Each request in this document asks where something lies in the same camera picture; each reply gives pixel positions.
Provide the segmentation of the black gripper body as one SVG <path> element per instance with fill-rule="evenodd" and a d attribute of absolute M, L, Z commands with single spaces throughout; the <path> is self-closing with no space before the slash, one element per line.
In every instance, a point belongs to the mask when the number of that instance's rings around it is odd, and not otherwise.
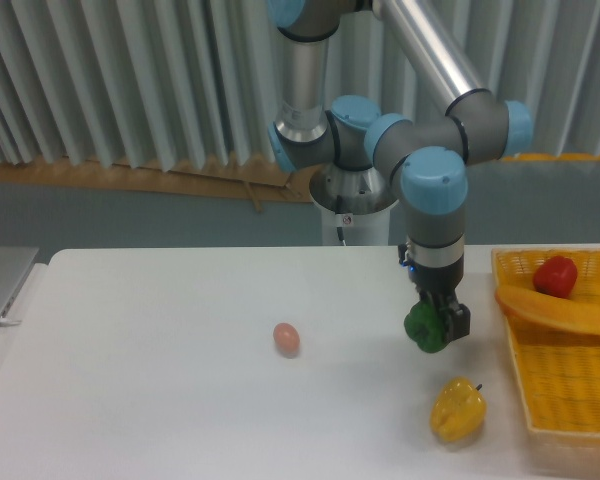
<path fill-rule="evenodd" d="M 428 290 L 438 295 L 455 294 L 457 286 L 463 278 L 463 257 L 443 267 L 428 267 L 408 261 L 409 278 L 415 288 Z"/>

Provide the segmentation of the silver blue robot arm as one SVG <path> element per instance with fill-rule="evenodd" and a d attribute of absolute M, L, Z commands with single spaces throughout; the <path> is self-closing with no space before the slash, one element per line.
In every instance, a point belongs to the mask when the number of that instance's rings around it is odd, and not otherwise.
<path fill-rule="evenodd" d="M 455 293 L 464 270 L 466 169 L 529 147 L 527 107 L 495 98 L 427 1 L 271 1 L 267 8 L 284 39 L 281 107 L 268 128 L 278 165 L 379 174 L 407 216 L 399 262 L 419 299 L 405 331 L 422 351 L 443 350 L 470 332 L 470 311 Z M 342 17 L 362 11 L 390 28 L 441 119 L 416 124 L 356 95 L 325 103 L 328 41 Z"/>

